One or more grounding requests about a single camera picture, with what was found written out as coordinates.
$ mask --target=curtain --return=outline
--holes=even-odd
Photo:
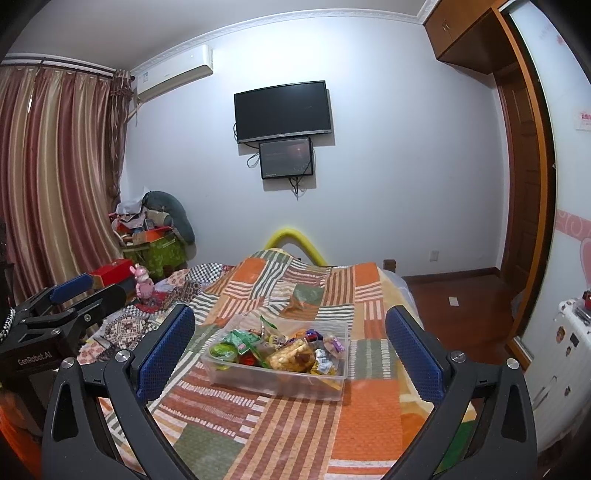
[[[113,75],[108,103],[107,119],[107,195],[111,202],[111,212],[121,201],[119,179],[123,170],[125,154],[125,136],[127,133],[127,115],[133,97],[131,74],[117,70]]]
[[[0,67],[0,216],[18,302],[120,257],[105,193],[111,81]]]

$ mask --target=television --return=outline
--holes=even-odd
[[[281,179],[314,174],[310,137],[261,142],[261,178]]]
[[[236,93],[234,107],[238,143],[332,132],[324,81]]]

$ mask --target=air conditioner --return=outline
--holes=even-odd
[[[139,74],[138,99],[146,102],[213,73],[213,53],[207,45],[191,48]]]

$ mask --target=pink toy figure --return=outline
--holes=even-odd
[[[154,292],[154,282],[148,275],[148,269],[137,263],[135,264],[135,268],[130,267],[129,270],[135,276],[135,294],[142,303],[145,303],[146,300],[150,299]]]

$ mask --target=curtain rod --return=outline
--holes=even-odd
[[[36,53],[9,53],[2,61],[2,65],[47,65],[62,67],[77,72],[94,73],[106,77],[112,77],[115,69],[90,63],[88,61],[68,59],[56,55],[41,55]]]

